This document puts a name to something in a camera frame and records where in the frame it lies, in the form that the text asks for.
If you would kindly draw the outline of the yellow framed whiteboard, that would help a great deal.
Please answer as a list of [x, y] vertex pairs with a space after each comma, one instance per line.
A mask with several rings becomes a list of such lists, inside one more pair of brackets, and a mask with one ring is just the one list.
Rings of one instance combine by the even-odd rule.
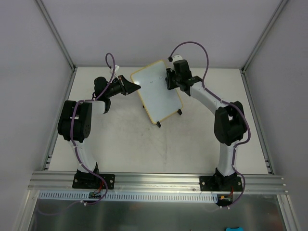
[[137, 90], [138, 95], [150, 121], [155, 125], [177, 114], [183, 107], [178, 91], [167, 89], [166, 68], [165, 61], [158, 60], [130, 75], [131, 81], [141, 86]]

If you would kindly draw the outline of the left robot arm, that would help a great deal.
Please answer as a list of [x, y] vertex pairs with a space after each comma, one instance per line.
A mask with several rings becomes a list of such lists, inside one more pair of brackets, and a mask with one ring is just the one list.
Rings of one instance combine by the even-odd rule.
[[92, 117], [109, 111], [111, 97], [118, 94], [126, 96], [140, 88], [140, 85], [128, 81], [123, 75], [109, 82], [104, 77], [97, 77], [94, 80], [91, 100], [64, 102], [57, 131], [71, 145], [77, 160], [72, 188], [98, 191], [114, 188], [115, 175], [100, 173], [98, 162], [94, 159], [86, 140], [90, 136]]

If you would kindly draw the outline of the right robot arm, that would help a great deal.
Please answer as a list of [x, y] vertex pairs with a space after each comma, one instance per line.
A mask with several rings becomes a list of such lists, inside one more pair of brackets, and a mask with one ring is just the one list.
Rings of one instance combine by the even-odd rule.
[[245, 178], [235, 168], [237, 147], [244, 144], [244, 134], [250, 133], [243, 105], [239, 101], [226, 102], [206, 88], [200, 77], [192, 75], [186, 60], [171, 57], [168, 60], [173, 66], [166, 69], [167, 89], [179, 88], [214, 115], [214, 135], [220, 143], [219, 161], [213, 176], [199, 178], [200, 190], [243, 192]]

